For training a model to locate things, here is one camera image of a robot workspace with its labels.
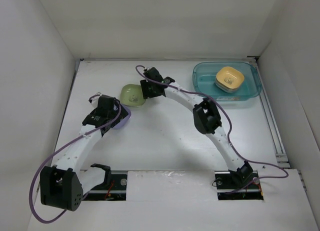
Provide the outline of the yellow plate top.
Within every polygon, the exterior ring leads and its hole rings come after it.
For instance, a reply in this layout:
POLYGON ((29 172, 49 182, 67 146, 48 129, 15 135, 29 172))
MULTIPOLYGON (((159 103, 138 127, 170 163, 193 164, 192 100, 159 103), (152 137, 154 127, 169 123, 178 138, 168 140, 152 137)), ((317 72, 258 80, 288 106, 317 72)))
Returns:
POLYGON ((240 87, 245 81, 245 76, 231 66, 223 67, 215 76, 215 83, 231 89, 240 87))

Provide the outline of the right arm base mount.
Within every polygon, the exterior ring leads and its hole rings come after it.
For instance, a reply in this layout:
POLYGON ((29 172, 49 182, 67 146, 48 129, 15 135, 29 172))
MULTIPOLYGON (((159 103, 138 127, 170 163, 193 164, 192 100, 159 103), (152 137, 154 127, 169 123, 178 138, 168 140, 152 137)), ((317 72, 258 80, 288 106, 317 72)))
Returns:
POLYGON ((261 185, 249 182, 258 178, 258 172, 254 171, 249 181, 244 184, 236 184, 228 171, 215 171, 211 185, 216 189, 219 201, 264 200, 261 185))

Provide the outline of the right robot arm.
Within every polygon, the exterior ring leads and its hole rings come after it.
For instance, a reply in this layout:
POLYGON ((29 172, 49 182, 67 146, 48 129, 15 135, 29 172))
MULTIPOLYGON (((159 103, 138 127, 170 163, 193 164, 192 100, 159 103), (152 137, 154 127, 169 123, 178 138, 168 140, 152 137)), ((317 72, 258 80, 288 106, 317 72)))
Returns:
POLYGON ((155 67, 135 67, 143 77, 140 81, 144 99, 159 96, 174 100, 192 112, 196 130, 211 140, 222 155, 235 189, 243 189, 253 179, 253 169, 239 157, 222 126, 217 104, 210 97, 185 90, 171 77, 162 77, 155 67))

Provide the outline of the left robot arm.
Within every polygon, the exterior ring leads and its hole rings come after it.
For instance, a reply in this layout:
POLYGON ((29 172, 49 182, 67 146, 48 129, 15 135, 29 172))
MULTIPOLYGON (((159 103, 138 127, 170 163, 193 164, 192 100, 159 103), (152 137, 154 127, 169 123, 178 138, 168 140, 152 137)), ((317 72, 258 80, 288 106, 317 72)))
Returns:
POLYGON ((81 168, 95 144, 128 115, 115 97, 100 95, 91 98, 94 109, 82 121, 78 140, 66 147, 66 152, 51 167, 40 172, 40 200, 43 205, 75 211, 83 196, 95 186, 107 189, 111 185, 111 168, 94 163, 85 172, 81 168))

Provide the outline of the brown plate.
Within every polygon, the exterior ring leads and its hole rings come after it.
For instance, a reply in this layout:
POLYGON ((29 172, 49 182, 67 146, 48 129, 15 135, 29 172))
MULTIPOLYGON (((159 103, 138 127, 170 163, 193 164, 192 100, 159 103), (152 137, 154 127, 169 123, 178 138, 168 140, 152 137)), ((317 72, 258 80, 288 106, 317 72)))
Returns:
POLYGON ((236 87, 236 88, 229 88, 229 87, 220 86, 220 85, 217 85, 217 84, 216 84, 216 86, 217 86, 220 90, 222 90, 222 91, 224 91, 224 92, 226 92, 226 93, 228 93, 228 94, 233 94, 233 93, 237 92, 237 91, 239 90, 239 88, 240 88, 240 86, 238 86, 238 87, 236 87))

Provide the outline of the green plate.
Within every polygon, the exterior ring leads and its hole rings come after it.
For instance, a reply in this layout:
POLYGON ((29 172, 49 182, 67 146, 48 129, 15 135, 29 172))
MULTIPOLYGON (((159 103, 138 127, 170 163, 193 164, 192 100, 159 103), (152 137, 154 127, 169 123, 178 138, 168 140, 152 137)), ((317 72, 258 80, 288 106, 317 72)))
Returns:
POLYGON ((120 102, 129 107, 140 107, 145 104, 142 88, 138 84, 126 84, 120 92, 120 102))

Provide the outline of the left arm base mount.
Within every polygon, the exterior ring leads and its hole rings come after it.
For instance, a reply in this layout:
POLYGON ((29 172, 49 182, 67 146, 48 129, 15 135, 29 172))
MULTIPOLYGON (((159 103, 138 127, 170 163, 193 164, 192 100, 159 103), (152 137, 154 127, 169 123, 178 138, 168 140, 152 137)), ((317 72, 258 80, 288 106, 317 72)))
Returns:
POLYGON ((85 196, 84 201, 126 201, 128 173, 115 171, 109 184, 95 186, 85 196))

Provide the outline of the purple plate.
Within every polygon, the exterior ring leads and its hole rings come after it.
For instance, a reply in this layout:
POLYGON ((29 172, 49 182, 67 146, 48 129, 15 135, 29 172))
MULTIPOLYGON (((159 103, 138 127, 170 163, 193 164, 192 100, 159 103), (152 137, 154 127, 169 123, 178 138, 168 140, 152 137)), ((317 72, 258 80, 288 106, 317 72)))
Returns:
POLYGON ((127 106, 122 105, 120 115, 118 119, 112 123, 111 128, 114 130, 121 129, 127 123, 127 121, 131 118, 131 115, 132 113, 130 109, 127 106))

